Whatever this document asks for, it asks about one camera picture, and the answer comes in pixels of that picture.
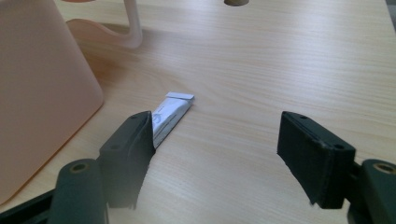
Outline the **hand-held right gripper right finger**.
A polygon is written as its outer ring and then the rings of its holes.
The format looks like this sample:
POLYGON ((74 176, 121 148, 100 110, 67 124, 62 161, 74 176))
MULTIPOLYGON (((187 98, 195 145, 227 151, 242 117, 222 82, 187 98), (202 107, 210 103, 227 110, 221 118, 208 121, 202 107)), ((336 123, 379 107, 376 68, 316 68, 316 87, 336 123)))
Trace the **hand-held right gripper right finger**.
POLYGON ((342 207, 356 149, 311 118, 281 114, 277 154, 289 167, 311 203, 342 207))

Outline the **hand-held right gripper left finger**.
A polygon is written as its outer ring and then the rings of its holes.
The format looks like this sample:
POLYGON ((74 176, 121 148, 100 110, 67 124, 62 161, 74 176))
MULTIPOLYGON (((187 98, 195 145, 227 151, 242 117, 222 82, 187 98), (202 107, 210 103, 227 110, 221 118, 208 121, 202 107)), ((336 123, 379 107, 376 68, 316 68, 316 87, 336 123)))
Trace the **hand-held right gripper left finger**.
POLYGON ((102 145, 98 162, 110 207, 136 207, 155 152, 150 111, 129 117, 102 145))

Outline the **white sachet packet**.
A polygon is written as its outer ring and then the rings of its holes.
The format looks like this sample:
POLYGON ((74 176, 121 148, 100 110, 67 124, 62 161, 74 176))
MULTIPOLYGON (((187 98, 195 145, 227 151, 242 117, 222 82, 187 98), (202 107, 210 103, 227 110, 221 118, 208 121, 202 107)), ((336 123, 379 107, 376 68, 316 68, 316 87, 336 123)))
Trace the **white sachet packet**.
POLYGON ((191 108, 193 94, 168 92, 152 113, 153 145, 157 148, 191 108))

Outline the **pink plastic bin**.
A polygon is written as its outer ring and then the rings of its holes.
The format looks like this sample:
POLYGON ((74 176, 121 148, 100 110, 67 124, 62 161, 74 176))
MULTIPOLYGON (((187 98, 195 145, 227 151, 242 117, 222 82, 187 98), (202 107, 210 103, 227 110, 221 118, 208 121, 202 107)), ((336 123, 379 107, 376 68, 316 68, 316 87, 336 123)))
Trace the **pink plastic bin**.
POLYGON ((0 0, 0 204, 16 195, 103 101, 53 0, 0 0))

